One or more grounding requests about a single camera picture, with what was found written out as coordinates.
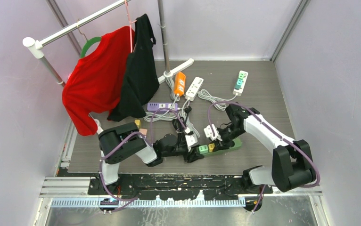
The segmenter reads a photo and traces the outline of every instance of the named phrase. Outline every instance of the white wall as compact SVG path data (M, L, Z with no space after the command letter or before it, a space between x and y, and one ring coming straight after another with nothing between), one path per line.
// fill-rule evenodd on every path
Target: white wall
M45 1L0 3L0 226L33 223L44 177L52 175L69 117L62 88L22 39L44 38L60 26ZM60 74L77 56L67 38L46 47Z
M68 22L75 23L112 0L57 0ZM164 0L170 59L269 59L300 0ZM163 59L157 0L129 2L132 19L147 13ZM87 24L88 38L128 24L124 6ZM75 32L81 45L84 37Z
M361 1L311 1L276 67L335 225L361 225Z

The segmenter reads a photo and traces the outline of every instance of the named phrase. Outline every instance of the pink hanger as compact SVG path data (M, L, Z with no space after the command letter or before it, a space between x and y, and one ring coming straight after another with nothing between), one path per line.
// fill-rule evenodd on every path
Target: pink hanger
M134 24L136 20L131 21L131 17L129 16L128 3L126 2L126 0L124 0L124 2L126 7L126 15L128 16L128 21L129 21L129 37L131 39L131 52L133 52L132 24Z

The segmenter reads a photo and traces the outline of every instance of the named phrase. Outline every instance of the gray wood tabletop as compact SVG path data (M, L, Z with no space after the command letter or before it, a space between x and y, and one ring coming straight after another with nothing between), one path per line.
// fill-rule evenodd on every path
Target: gray wood tabletop
M171 61L171 67L176 67L182 61ZM156 61L158 76L164 71L164 62ZM274 127L290 137L294 137L289 116L286 110L275 65L270 61L195 61L192 66L184 70L186 75L186 87L198 76L204 79L203 89L208 90L213 96L229 99L236 83L240 70L248 72L247 83L242 96L234 101L247 107L254 107ZM151 100L152 102L171 102L170 89L164 82ZM178 104L182 105L185 98L181 98ZM211 103L198 97L191 102L192 112L189 115L191 122L200 132L199 143L208 144L203 128L208 125L207 109ZM95 114L103 129L132 122L134 118L126 118L121 122L107 121L108 113ZM211 109L213 123L219 126L228 123L229 119L225 112L215 108ZM141 127L148 129L149 123L141 119ZM158 121L153 123L155 140L162 138L167 133L176 134L170 121ZM193 163L185 163L183 157L166 157L162 164L155 167L147 167L137 156L133 155L120 165L120 173L176 173L176 174L241 174L243 170L257 165L270 166L271 155L265 147L252 135L240 136L243 144L240 149L222 155L210 156ZM77 135L74 152L69 166L69 172L97 172L100 159L100 151L97 135L83 137Z

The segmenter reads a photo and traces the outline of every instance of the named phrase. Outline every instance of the clothes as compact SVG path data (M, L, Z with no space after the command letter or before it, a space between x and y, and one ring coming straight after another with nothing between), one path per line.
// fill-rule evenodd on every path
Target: clothes
M120 102L130 51L129 27L126 26L103 35L96 50L78 61L64 86L62 99L79 134L96 133L97 125L89 117L90 112L109 111Z
M121 100L108 116L109 120L121 121L127 116L146 116L142 105L150 101L160 85L153 56L156 39L148 16L144 14L137 18L135 26L135 50L128 55Z

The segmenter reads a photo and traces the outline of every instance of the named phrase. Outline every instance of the orange power strip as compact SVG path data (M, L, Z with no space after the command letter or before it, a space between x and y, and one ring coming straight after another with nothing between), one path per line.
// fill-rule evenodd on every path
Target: orange power strip
M180 97L185 93L186 75L179 72L175 76L175 85L173 87L173 93Z

